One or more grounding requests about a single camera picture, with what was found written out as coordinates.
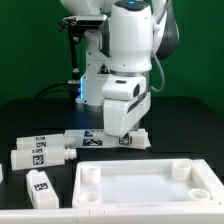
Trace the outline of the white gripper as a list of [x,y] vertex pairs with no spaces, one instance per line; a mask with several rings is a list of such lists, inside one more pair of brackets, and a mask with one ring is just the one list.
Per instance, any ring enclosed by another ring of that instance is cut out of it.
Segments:
[[119,144],[129,146],[131,140],[127,133],[149,111],[150,106],[150,92],[141,100],[138,98],[131,101],[106,99],[103,107],[104,130],[106,134],[113,137],[122,137],[119,139]]

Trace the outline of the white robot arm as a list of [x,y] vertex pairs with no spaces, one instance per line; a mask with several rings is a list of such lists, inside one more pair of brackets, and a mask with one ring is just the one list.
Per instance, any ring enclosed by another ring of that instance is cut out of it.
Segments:
[[151,106],[152,61],[169,57],[179,41],[172,0],[60,0],[71,13],[61,27],[72,43],[86,40],[86,71],[73,67],[78,108],[100,112],[101,130],[71,131],[82,144],[145,149],[139,127]]

